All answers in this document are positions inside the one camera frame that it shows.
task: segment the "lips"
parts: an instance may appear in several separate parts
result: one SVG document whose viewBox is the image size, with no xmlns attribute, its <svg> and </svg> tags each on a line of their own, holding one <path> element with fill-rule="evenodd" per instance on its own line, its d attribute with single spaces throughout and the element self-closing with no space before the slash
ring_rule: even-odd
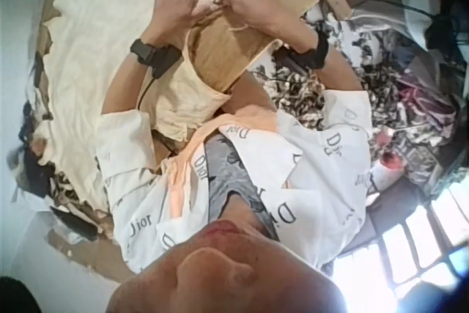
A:
<svg viewBox="0 0 469 313">
<path fill-rule="evenodd" d="M 242 234 L 243 231 L 229 220 L 217 220 L 202 229 L 198 237 L 206 237 L 215 234 Z"/>
</svg>

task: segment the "white shirt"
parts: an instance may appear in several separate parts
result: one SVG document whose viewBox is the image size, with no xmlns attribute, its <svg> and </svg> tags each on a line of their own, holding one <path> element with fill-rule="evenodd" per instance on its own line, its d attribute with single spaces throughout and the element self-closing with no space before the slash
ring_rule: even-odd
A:
<svg viewBox="0 0 469 313">
<path fill-rule="evenodd" d="M 223 125 L 280 242 L 314 267 L 332 260 L 365 219 L 371 106 L 365 91 L 327 90 L 324 131 L 276 113 L 277 133 Z M 171 218 L 168 172 L 157 176 L 149 118 L 140 111 L 103 115 L 97 158 L 114 217 L 114 237 L 135 272 L 208 223 L 208 178 L 200 144 L 186 174 L 182 216 Z"/>
</svg>

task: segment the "wall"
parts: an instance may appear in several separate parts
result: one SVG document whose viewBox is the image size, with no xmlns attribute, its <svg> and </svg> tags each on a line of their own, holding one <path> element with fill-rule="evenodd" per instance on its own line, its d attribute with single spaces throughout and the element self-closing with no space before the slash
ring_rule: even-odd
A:
<svg viewBox="0 0 469 313">
<path fill-rule="evenodd" d="M 47 245 L 45 214 L 36 215 L 24 205 L 10 202 L 16 184 L 5 159 L 19 145 L 42 1 L 1 0 L 0 272 L 24 282 L 43 312 L 104 312 L 117 284 L 70 262 Z"/>
</svg>

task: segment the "white cloth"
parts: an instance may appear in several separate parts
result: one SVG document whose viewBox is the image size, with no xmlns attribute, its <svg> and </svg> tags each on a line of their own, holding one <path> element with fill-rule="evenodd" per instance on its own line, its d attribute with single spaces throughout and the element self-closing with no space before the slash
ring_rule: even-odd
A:
<svg viewBox="0 0 469 313">
<path fill-rule="evenodd" d="M 324 131 L 277 112 L 278 133 L 224 125 L 271 213 L 281 243 L 310 265 L 333 259 L 365 219 L 371 107 L 366 92 L 325 91 Z M 204 146 L 186 174 L 182 216 L 170 218 L 168 175 L 157 177 L 149 119 L 138 111 L 102 116 L 97 157 L 114 217 L 114 235 L 139 272 L 208 219 Z M 283 188 L 286 181 L 290 188 Z"/>
<path fill-rule="evenodd" d="M 48 140 L 42 163 L 53 162 L 58 172 L 67 175 L 78 198 L 94 209 L 108 210 L 95 162 L 97 119 L 112 78 L 151 19 L 153 3 L 55 0 L 61 16 L 46 24 L 53 42 L 44 57 L 53 120 L 44 121 L 37 130 L 37 135 Z M 176 72 L 170 69 L 152 86 L 144 101 L 145 106 L 158 110 L 158 114 L 149 111 L 152 127 L 181 141 L 188 128 L 211 118 L 229 97 L 203 84 L 189 63 L 176 67 Z"/>
</svg>

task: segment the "person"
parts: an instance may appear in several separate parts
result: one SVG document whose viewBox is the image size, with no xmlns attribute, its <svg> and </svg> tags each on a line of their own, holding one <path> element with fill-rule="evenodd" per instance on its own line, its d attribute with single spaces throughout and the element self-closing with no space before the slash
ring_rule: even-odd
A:
<svg viewBox="0 0 469 313">
<path fill-rule="evenodd" d="M 243 75 L 233 89 L 243 104 L 201 126 L 157 175 L 149 117 L 135 110 L 148 67 L 129 53 L 103 104 L 97 159 L 114 237 L 138 275 L 108 312 L 345 312 L 319 268 L 363 224 L 369 96 L 345 58 L 279 0 L 222 2 L 300 59 L 316 58 L 326 129 L 246 101 L 254 85 Z M 171 42 L 213 10 L 198 3 L 159 0 L 141 42 Z"/>
</svg>

